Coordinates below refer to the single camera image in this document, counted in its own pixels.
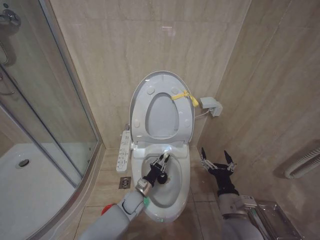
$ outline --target yellow cable tie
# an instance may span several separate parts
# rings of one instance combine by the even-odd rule
[[[180,93],[178,95],[172,96],[171,99],[172,100],[177,100],[177,99],[182,98],[182,97],[189,97],[191,99],[192,105],[194,107],[197,107],[199,105],[197,99],[194,96],[192,96],[190,93],[188,93],[186,90],[183,91],[183,93]]]

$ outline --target toilet seat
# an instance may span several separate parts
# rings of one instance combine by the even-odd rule
[[[188,97],[172,96],[190,92],[172,72],[149,74],[138,85],[130,103],[131,140],[134,144],[187,144],[194,129],[194,108]]]

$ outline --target shower drain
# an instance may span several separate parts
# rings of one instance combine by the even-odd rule
[[[29,159],[22,160],[17,164],[17,168],[21,169],[21,168],[27,166],[29,163],[30,163]]]
[[[129,189],[131,185],[131,177],[120,177],[119,189]]]

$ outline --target white toilet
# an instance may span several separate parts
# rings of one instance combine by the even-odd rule
[[[187,204],[190,186],[188,142],[194,129],[195,110],[184,81],[168,71],[146,76],[135,89],[130,104],[131,167],[134,185],[150,170],[150,162],[165,151],[170,158],[165,184],[157,181],[148,194],[144,211],[156,222],[176,220]]]

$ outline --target gray robot arm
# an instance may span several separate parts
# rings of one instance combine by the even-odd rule
[[[136,190],[128,192],[117,204],[109,208],[96,222],[81,235],[80,240],[118,240],[128,229],[129,223],[139,215],[144,208],[144,197],[154,186],[156,179],[159,182],[166,178],[165,169],[169,154],[164,153],[150,164],[151,170],[147,176],[139,179]],[[246,218],[242,208],[238,191],[230,180],[234,164],[226,153],[228,165],[213,164],[206,159],[202,149],[201,163],[208,172],[215,176],[219,191],[219,208],[224,218],[222,225],[222,240],[264,240]]]
[[[144,208],[144,197],[138,191],[128,192],[109,208],[81,235],[80,240],[117,240],[126,232],[129,223]]]
[[[259,230],[253,226],[244,210],[244,204],[230,176],[235,164],[231,156],[224,151],[226,164],[211,163],[201,148],[201,164],[213,175],[218,184],[219,209],[224,218],[222,224],[222,240],[264,240]]]
[[[88,227],[80,240],[117,240],[126,232],[129,223],[139,215],[144,208],[144,197],[155,181],[162,181],[166,176],[166,166],[169,153],[165,152],[150,164],[150,172],[140,178],[136,190],[128,192],[124,198],[109,208],[97,221]]]

